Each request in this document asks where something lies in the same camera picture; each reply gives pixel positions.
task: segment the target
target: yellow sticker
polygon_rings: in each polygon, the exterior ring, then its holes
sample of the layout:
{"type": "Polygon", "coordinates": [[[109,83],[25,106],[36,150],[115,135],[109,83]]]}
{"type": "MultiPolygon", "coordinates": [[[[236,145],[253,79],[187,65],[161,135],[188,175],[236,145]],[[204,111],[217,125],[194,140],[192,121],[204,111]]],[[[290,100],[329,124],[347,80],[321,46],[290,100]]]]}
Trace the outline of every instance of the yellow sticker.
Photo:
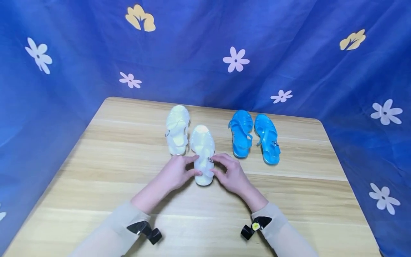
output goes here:
{"type": "Polygon", "coordinates": [[[253,228],[254,231],[257,231],[261,228],[260,224],[258,224],[257,222],[254,222],[253,225],[251,225],[251,227],[253,228]]]}

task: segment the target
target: yellow flower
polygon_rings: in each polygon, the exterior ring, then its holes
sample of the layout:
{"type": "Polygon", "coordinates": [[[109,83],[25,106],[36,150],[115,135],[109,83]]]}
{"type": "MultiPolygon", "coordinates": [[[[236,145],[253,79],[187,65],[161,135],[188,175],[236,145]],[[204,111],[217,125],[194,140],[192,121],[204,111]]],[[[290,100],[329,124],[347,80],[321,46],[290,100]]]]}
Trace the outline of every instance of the yellow flower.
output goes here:
{"type": "Polygon", "coordinates": [[[360,46],[360,44],[365,40],[364,32],[365,30],[360,30],[357,33],[351,33],[351,35],[349,35],[348,38],[341,40],[341,42],[339,43],[339,48],[343,51],[357,49],[360,46]]]}
{"type": "Polygon", "coordinates": [[[141,30],[141,25],[143,25],[144,31],[151,32],[155,30],[153,15],[145,13],[140,5],[135,5],[134,9],[128,7],[127,12],[126,19],[136,29],[141,30]]]}

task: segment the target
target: blue curtain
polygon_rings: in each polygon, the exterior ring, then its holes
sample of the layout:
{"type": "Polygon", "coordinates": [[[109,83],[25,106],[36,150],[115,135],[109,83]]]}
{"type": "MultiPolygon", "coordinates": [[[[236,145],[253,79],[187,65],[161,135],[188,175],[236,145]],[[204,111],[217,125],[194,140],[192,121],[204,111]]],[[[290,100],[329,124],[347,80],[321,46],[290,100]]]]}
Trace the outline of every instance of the blue curtain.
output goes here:
{"type": "Polygon", "coordinates": [[[0,254],[118,96],[319,119],[382,253],[411,255],[409,1],[9,0],[0,14],[0,254]]]}

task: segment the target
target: sheer beige sleeve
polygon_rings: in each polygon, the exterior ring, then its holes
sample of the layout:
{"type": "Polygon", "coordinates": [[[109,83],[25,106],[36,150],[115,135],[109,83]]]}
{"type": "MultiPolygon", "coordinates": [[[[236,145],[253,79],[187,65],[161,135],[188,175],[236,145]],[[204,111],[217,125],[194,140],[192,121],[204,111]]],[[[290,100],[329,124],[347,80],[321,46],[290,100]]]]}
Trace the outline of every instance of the sheer beige sleeve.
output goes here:
{"type": "Polygon", "coordinates": [[[318,257],[276,205],[268,203],[251,215],[253,220],[260,216],[272,218],[261,232],[278,257],[318,257]]]}
{"type": "Polygon", "coordinates": [[[69,256],[121,257],[138,238],[127,226],[149,219],[147,214],[127,202],[115,209],[69,256]]]}

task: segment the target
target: wood grain surface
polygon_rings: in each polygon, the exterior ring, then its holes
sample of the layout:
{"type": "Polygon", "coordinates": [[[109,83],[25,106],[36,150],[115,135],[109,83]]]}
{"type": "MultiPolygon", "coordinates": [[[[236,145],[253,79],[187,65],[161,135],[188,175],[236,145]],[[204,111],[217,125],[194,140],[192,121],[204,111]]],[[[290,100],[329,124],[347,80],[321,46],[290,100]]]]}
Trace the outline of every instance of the wood grain surface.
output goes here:
{"type": "MultiPolygon", "coordinates": [[[[170,158],[165,119],[173,104],[108,98],[91,121],[6,257],[67,256],[111,211],[143,188],[170,158]]],[[[204,124],[216,153],[232,155],[234,111],[186,106],[189,131],[204,124]]],[[[277,204],[320,256],[378,257],[378,247],[321,123],[269,115],[278,130],[280,163],[268,166],[256,146],[240,160],[250,181],[277,204]]],[[[140,237],[128,256],[273,256],[261,235],[246,242],[243,202],[214,178],[191,181],[153,212],[164,238],[140,237]]]]}

